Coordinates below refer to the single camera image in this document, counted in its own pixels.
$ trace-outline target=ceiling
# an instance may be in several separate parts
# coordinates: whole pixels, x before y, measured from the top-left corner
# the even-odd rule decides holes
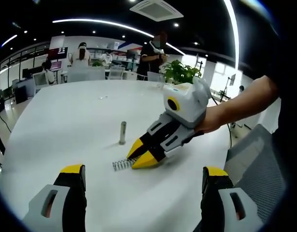
[[[90,35],[122,39],[143,44],[149,37],[122,28],[93,23],[59,23],[53,20],[67,18],[102,19],[125,24],[150,34],[164,30],[168,42],[182,49],[186,54],[200,52],[208,54],[208,59],[221,61],[234,66],[235,46],[230,17],[223,0],[165,0],[184,17],[155,22],[142,15],[129,11],[140,2],[129,0],[8,0],[0,1],[0,46],[8,38],[18,37],[0,47],[0,60],[26,46],[49,41],[52,36]],[[238,0],[231,0],[236,14],[240,41],[239,68],[253,77],[261,73],[270,62],[277,36],[270,24],[255,11]],[[169,48],[167,53],[178,54]]]

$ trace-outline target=desk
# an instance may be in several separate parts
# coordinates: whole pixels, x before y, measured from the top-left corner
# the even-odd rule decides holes
[[[62,83],[62,81],[64,81],[65,83],[65,76],[68,76],[68,71],[63,71],[60,74],[61,78],[60,78],[60,84]],[[137,79],[137,73],[132,72],[132,71],[124,71],[123,73],[123,80],[136,80]]]
[[[116,172],[112,167],[163,111],[162,92],[148,81],[83,81],[41,89],[7,143],[2,195],[23,218],[29,201],[53,184],[63,167],[83,163],[87,232],[192,232],[201,219],[203,166],[224,167],[226,126],[192,139],[159,167]],[[122,121],[127,122],[125,145],[118,144]]]

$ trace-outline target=office chair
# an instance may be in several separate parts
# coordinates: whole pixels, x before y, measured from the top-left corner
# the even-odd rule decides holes
[[[123,79],[125,68],[124,67],[111,67],[108,76],[109,80],[121,80]]]
[[[78,82],[78,81],[88,81],[88,67],[77,68],[69,67],[68,69],[68,83]]]
[[[88,67],[88,80],[105,80],[105,68],[104,67]]]
[[[148,72],[148,81],[165,82],[163,75],[155,72]]]
[[[34,95],[36,95],[40,89],[49,86],[45,72],[35,73],[32,75],[32,78],[35,84]]]
[[[242,188],[257,204],[265,223],[285,191],[287,170],[272,141],[272,135],[258,124],[228,150],[224,170],[236,188]]]

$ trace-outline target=potted plant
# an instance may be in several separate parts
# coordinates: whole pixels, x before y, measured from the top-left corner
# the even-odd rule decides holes
[[[198,75],[198,77],[201,77],[199,69],[192,68],[189,65],[184,65],[178,60],[174,60],[171,63],[166,64],[164,70],[166,82],[168,82],[169,79],[172,78],[174,84],[181,84],[186,82],[192,84],[194,76]]]
[[[93,62],[92,67],[100,67],[104,65],[104,61],[101,59],[96,59],[95,62]]]

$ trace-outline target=metal pin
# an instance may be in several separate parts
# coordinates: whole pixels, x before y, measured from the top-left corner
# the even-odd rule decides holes
[[[125,141],[126,125],[127,125],[127,122],[125,121],[121,122],[120,124],[120,138],[119,138],[120,145],[124,145],[126,143]]]

